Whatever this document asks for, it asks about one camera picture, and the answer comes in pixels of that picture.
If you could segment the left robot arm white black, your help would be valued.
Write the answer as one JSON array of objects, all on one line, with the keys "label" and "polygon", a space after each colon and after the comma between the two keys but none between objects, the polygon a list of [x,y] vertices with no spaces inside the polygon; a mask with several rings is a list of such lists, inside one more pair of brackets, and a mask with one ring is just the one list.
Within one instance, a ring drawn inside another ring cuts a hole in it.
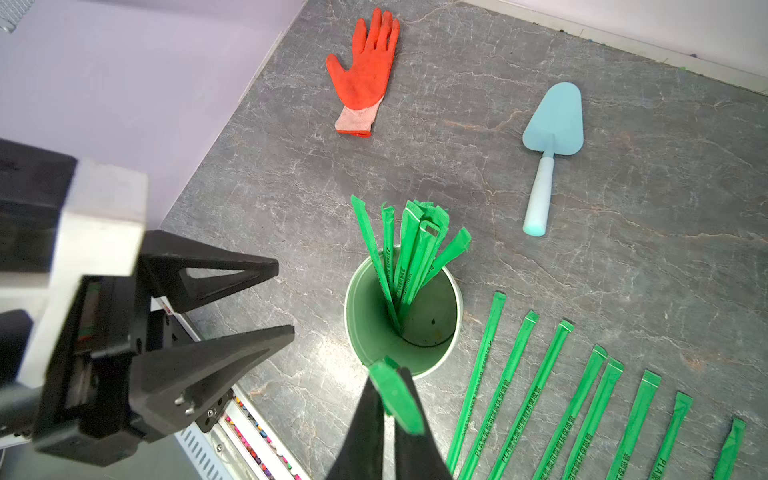
[{"label": "left robot arm white black", "polygon": [[277,276],[272,258],[146,226],[145,173],[1,144],[1,436],[94,466],[190,425],[289,345],[290,325],[198,340],[183,313]]}]

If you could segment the light green metal cup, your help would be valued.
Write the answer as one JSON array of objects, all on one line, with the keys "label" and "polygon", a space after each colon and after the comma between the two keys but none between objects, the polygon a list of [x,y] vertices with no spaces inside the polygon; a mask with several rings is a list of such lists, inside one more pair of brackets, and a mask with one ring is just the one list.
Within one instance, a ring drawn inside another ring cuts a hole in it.
[{"label": "light green metal cup", "polygon": [[429,375],[451,354],[464,313],[460,288],[444,268],[416,296],[398,332],[386,310],[385,299],[370,259],[353,274],[344,303],[349,343],[361,364],[390,359],[410,370],[415,379]]}]

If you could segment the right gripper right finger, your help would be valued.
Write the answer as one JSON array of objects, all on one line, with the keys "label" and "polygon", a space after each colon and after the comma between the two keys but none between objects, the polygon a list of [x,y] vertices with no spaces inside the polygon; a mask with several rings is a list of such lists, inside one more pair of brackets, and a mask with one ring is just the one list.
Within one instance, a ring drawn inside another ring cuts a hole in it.
[{"label": "right gripper right finger", "polygon": [[424,433],[411,435],[399,425],[395,427],[395,476],[397,480],[444,479],[451,480],[452,474],[437,449],[422,402],[419,398],[411,372],[404,367],[398,369],[410,394],[414,398],[423,420]]}]

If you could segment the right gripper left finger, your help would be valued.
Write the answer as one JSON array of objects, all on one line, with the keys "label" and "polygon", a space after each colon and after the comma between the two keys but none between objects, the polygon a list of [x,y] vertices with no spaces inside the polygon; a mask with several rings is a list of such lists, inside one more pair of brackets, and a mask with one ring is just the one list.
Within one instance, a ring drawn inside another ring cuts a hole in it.
[{"label": "right gripper left finger", "polygon": [[384,406],[373,383],[365,383],[342,448],[327,479],[381,480]]}]

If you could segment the green straw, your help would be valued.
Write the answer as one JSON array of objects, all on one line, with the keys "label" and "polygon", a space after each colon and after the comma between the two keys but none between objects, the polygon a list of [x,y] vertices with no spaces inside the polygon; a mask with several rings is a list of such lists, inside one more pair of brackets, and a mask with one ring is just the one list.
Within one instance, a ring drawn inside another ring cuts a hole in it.
[{"label": "green straw", "polygon": [[588,450],[593,443],[603,414],[611,399],[614,388],[624,371],[624,365],[610,357],[597,387],[596,393],[579,430],[574,446],[568,457],[563,479],[574,480],[583,466]]},{"label": "green straw", "polygon": [[728,433],[720,452],[717,465],[714,469],[713,480],[729,480],[733,473],[746,430],[746,422],[733,417],[731,430]]},{"label": "green straw", "polygon": [[574,330],[574,325],[567,319],[563,319],[558,324],[555,335],[548,347],[548,350],[542,360],[541,365],[531,383],[526,394],[525,400],[518,411],[512,427],[507,435],[502,450],[494,463],[494,466],[488,476],[489,480],[500,480],[510,462],[510,459],[524,433],[529,419],[538,403],[542,391],[544,390],[554,365],[562,351],[562,348],[569,336]]},{"label": "green straw", "polygon": [[507,359],[499,383],[493,393],[492,400],[484,415],[478,434],[472,444],[468,458],[464,462],[464,465],[459,473],[459,480],[470,480],[473,478],[474,472],[478,466],[479,460],[482,456],[484,447],[487,443],[488,437],[490,436],[499,410],[503,405],[508,388],[515,376],[528,340],[538,320],[539,315],[533,310],[530,310],[522,320],[521,326],[517,333],[517,337],[515,339],[515,343]]},{"label": "green straw", "polygon": [[607,351],[602,346],[595,345],[593,347],[577,390],[552,434],[542,459],[532,477],[533,480],[543,480],[550,477],[560,453],[572,431],[573,425],[580,414],[587,395],[591,391],[607,358]]},{"label": "green straw", "polygon": [[501,291],[495,291],[491,303],[489,317],[486,322],[480,346],[477,351],[475,363],[466,389],[462,408],[458,417],[456,429],[450,443],[447,454],[446,466],[451,474],[454,474],[462,446],[465,441],[466,432],[471,420],[478,390],[480,388],[487,359],[498,329],[503,308],[506,302],[506,294]]},{"label": "green straw", "polygon": [[606,476],[606,480],[621,480],[630,465],[631,457],[639,440],[644,422],[661,385],[662,378],[645,370],[639,384],[623,436]]},{"label": "green straw", "polygon": [[666,468],[671,459],[671,455],[676,444],[677,437],[682,425],[693,406],[694,400],[691,396],[677,391],[673,413],[668,425],[667,432],[660,446],[658,455],[651,469],[649,480],[663,480]]},{"label": "green straw", "polygon": [[377,361],[368,367],[369,378],[379,393],[385,411],[409,435],[426,433],[423,414],[398,371],[387,361]]}]

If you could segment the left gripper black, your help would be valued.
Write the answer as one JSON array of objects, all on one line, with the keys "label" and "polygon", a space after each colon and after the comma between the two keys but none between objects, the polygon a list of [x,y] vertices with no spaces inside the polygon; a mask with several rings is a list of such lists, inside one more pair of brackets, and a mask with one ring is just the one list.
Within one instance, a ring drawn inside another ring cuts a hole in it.
[{"label": "left gripper black", "polygon": [[279,274],[274,258],[224,250],[162,230],[144,235],[139,273],[87,276],[46,372],[34,449],[108,466],[195,422],[237,381],[289,345],[283,325],[166,347],[165,297],[181,313]]}]

